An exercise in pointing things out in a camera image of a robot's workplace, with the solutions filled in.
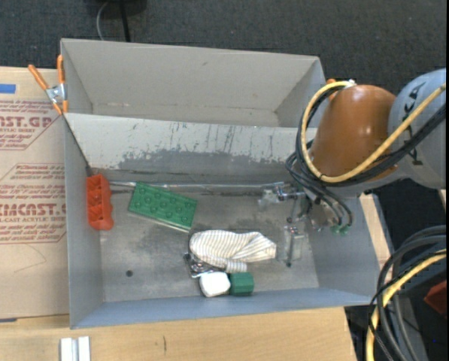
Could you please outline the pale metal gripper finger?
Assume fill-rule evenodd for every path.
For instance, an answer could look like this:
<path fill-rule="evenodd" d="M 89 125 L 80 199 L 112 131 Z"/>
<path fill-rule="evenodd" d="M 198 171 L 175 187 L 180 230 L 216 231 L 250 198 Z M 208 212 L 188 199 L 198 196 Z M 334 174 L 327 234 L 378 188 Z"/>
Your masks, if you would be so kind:
<path fill-rule="evenodd" d="M 263 187 L 261 198 L 259 199 L 259 206 L 266 208 L 270 205 L 277 205 L 288 200 L 289 194 L 284 192 L 283 187 Z"/>
<path fill-rule="evenodd" d="M 305 236 L 296 226 L 287 225 L 284 228 L 284 249 L 285 263 L 287 267 L 291 267 L 296 261 L 303 256 L 303 247 Z"/>

